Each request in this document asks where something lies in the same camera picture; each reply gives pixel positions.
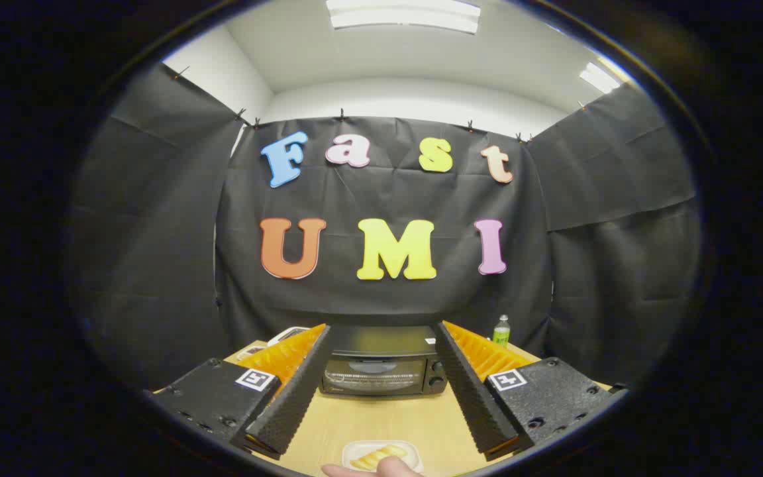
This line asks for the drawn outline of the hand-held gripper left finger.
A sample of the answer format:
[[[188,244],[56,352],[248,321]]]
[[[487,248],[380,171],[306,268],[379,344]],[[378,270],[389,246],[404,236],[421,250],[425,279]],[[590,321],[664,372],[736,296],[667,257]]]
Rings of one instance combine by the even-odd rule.
[[[315,395],[331,332],[323,323],[241,360],[206,360],[154,401],[204,437],[278,460]]]

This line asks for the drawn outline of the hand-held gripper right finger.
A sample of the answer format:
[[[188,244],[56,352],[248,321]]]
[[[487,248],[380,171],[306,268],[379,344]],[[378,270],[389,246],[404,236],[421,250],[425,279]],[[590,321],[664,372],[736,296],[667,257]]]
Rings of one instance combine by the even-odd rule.
[[[448,383],[487,461],[548,446],[627,393],[558,357],[530,359],[453,323],[435,323],[433,331]]]

